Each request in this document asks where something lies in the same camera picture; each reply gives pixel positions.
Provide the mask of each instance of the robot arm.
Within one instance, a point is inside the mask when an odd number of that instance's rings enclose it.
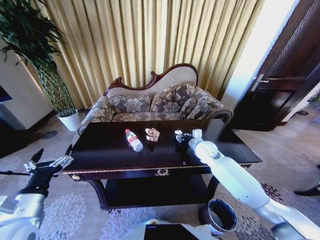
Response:
[[[44,200],[48,196],[49,183],[56,173],[71,163],[72,145],[65,156],[56,161],[40,162],[43,149],[24,164],[31,175],[27,186],[16,197],[7,197],[0,203],[0,236],[4,240],[36,240],[44,219]],[[21,175],[24,173],[7,172]]]
[[[260,217],[279,226],[274,228],[273,234],[282,237],[284,233],[284,239],[291,240],[319,239],[320,228],[316,224],[293,207],[270,199],[260,183],[232,158],[224,156],[213,142],[196,137],[189,141],[189,146],[237,200],[254,209]]]

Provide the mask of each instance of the table drawer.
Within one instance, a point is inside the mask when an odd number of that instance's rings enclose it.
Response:
[[[155,169],[137,169],[137,170],[118,170],[118,171],[79,171],[67,173],[75,181],[101,180],[101,179],[130,179],[130,178],[149,178],[165,177],[176,175],[209,174],[210,167],[167,167]]]

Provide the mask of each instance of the carpet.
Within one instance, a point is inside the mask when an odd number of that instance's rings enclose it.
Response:
[[[293,206],[320,226],[320,197],[298,196],[294,190],[307,190],[318,184],[320,170],[320,126],[310,122],[317,114],[305,109],[307,116],[295,115],[285,126],[270,132],[237,130],[235,133],[257,154],[262,163],[248,171],[261,183],[274,200]],[[24,172],[23,163],[41,148],[42,162],[62,156],[78,136],[68,131],[56,116],[36,132],[36,141],[0,159],[0,171]],[[203,178],[209,181],[211,175]],[[28,176],[0,175],[0,195],[12,195],[23,188]],[[222,240],[273,240],[272,224],[259,218],[219,185],[215,197],[227,201],[235,210],[238,225],[234,232],[220,236]],[[50,183],[44,202],[45,218],[40,228],[42,240],[117,240],[134,225],[158,218],[172,223],[198,226],[201,204],[100,210],[94,189],[86,182],[74,182],[59,175]]]

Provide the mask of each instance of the lower table shelf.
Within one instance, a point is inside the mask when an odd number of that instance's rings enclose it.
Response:
[[[108,180],[109,208],[132,208],[207,203],[207,186],[201,175],[159,176]]]

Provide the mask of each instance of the door handle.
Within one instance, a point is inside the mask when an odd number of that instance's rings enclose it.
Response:
[[[260,74],[257,77],[255,83],[253,84],[252,88],[250,89],[251,92],[256,90],[256,88],[258,87],[259,83],[268,83],[269,82],[269,80],[262,80],[263,77],[264,77],[264,74]]]

